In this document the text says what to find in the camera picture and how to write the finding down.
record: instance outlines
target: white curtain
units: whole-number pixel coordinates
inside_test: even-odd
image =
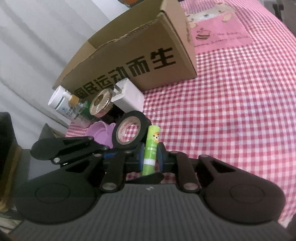
[[[0,111],[12,115],[23,148],[46,122],[66,131],[70,121],[47,106],[52,86],[81,45],[126,10],[116,0],[0,1]]]

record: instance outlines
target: gold cap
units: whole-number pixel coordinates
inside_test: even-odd
[[[68,100],[70,106],[75,107],[79,103],[79,98],[76,95],[72,95],[71,99]]]
[[[108,89],[99,92],[91,102],[89,112],[91,115],[101,118],[111,110],[113,103],[111,102],[112,94]]]

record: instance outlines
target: red gingham tablecloth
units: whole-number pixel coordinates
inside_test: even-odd
[[[146,91],[143,112],[167,150],[208,154],[276,183],[286,195],[285,226],[296,213],[296,38],[256,0],[227,4],[253,43],[197,55],[197,78]],[[181,5],[197,13],[214,1]],[[67,136],[85,131],[71,124]],[[166,174],[163,182],[173,181]]]

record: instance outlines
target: pink printed patch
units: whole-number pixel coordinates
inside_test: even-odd
[[[221,15],[197,22],[197,27],[191,29],[196,54],[253,42],[236,14],[231,14],[230,19]]]

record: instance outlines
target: round metal lid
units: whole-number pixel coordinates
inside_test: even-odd
[[[98,93],[89,107],[90,114],[97,118],[101,118],[107,114],[113,107],[111,98],[112,94],[108,89],[104,89]]]

